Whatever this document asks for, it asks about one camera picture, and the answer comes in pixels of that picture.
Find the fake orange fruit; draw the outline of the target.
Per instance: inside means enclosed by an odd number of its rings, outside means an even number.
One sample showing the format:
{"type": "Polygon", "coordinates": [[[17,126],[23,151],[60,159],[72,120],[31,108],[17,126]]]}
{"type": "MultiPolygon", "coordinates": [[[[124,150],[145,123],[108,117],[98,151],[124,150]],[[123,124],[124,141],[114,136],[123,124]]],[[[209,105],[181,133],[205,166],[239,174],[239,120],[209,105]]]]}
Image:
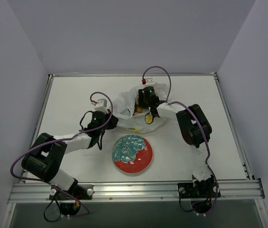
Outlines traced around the fake orange fruit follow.
{"type": "Polygon", "coordinates": [[[139,106],[136,106],[136,107],[135,107],[135,112],[136,112],[136,113],[139,113],[139,114],[140,114],[140,113],[143,113],[143,108],[141,108],[141,107],[139,107],[139,106]]]}

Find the white printed plastic bag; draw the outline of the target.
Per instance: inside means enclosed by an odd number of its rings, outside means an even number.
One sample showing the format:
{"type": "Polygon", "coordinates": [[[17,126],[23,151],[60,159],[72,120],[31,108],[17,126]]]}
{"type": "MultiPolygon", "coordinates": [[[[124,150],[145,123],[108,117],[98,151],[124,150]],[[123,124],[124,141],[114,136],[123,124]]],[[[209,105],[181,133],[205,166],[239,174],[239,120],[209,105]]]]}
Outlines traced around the white printed plastic bag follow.
{"type": "Polygon", "coordinates": [[[139,89],[144,85],[138,85],[127,92],[121,92],[113,103],[113,115],[118,118],[117,126],[135,133],[150,133],[160,127],[166,118],[151,118],[149,109],[142,109],[141,113],[136,112],[138,104],[139,89]]]}

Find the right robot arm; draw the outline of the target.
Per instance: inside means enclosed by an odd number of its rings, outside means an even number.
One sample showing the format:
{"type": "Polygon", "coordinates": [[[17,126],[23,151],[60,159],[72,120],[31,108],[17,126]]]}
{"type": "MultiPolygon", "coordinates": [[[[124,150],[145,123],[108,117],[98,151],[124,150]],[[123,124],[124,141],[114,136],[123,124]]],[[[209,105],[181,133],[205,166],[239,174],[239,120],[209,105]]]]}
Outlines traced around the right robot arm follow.
{"type": "Polygon", "coordinates": [[[193,161],[193,192],[198,196],[210,190],[208,179],[214,176],[209,167],[211,155],[209,148],[212,127],[199,105],[186,106],[181,102],[160,100],[152,86],[138,90],[138,107],[148,108],[151,119],[167,118],[178,123],[182,138],[194,148],[191,149],[193,161]]]}

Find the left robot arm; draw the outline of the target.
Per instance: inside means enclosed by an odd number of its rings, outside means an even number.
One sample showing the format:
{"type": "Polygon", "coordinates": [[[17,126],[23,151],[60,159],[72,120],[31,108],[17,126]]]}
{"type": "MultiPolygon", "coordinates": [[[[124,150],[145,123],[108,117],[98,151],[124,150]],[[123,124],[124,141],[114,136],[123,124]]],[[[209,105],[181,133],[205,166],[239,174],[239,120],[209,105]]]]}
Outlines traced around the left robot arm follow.
{"type": "Polygon", "coordinates": [[[101,149],[102,135],[106,130],[116,128],[118,121],[110,111],[93,111],[91,122],[75,135],[52,136],[42,133],[33,144],[32,151],[23,158],[21,166],[41,181],[60,188],[66,199],[73,199],[78,192],[77,180],[60,168],[64,155],[90,149],[94,145],[101,149]]]}

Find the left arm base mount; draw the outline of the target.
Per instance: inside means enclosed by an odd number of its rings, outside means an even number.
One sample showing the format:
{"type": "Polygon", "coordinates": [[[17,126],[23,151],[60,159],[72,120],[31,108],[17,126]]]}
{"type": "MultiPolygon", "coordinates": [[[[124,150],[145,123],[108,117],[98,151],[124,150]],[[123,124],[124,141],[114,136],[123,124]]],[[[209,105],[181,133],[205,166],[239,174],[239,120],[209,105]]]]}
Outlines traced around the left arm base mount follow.
{"type": "Polygon", "coordinates": [[[91,200],[93,189],[83,188],[74,182],[68,190],[51,185],[51,191],[55,190],[52,200],[57,204],[61,215],[69,217],[81,217],[90,215],[91,211],[83,203],[83,200],[91,200]]]}

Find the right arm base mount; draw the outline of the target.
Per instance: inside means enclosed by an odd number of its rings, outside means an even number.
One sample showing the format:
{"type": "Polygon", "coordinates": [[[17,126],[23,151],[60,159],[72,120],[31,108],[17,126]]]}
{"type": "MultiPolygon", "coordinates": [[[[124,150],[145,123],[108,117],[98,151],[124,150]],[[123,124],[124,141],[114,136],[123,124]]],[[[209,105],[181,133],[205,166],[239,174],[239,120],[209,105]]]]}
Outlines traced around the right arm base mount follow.
{"type": "Polygon", "coordinates": [[[178,203],[182,211],[195,212],[197,216],[208,215],[221,197],[219,185],[214,182],[178,183],[178,203]],[[191,200],[191,208],[185,209],[183,199],[191,200]]]}

